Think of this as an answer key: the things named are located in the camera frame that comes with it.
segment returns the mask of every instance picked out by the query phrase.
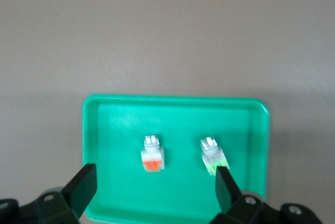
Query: white wall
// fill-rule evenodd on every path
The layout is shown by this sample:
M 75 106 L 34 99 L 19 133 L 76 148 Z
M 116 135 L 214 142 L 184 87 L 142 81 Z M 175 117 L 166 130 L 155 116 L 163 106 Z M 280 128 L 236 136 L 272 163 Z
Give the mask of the white wall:
M 272 113 L 269 204 L 331 223 L 334 39 L 335 0 L 0 0 L 0 198 L 80 169 L 91 93 L 252 96 Z

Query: transparent plastic connector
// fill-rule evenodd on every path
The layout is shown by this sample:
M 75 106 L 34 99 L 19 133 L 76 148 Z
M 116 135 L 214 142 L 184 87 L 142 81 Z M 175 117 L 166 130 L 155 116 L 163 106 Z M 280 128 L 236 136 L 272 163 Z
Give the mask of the transparent plastic connector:
M 203 161 L 210 175 L 216 175 L 217 166 L 226 166 L 230 169 L 223 150 L 218 146 L 213 137 L 207 137 L 200 141 L 203 150 Z

